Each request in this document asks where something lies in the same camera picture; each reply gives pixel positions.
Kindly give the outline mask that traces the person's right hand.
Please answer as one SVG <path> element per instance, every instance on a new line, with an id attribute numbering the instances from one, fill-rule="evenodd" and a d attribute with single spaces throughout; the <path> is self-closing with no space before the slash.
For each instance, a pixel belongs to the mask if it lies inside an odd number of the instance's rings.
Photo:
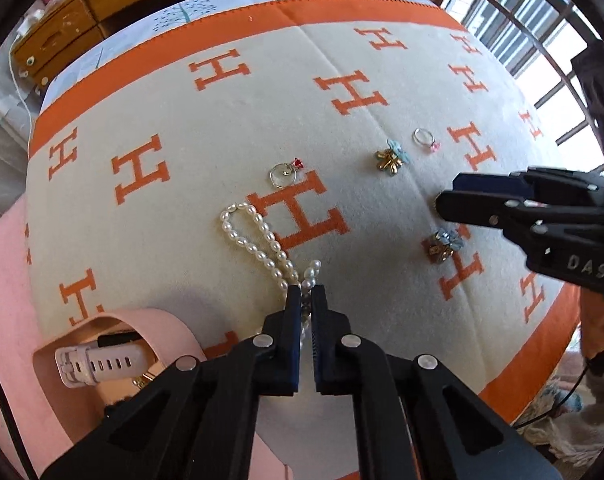
<path id="1" fill-rule="evenodd" d="M 579 297 L 582 355 L 594 376 L 604 375 L 604 295 L 582 288 Z"/>

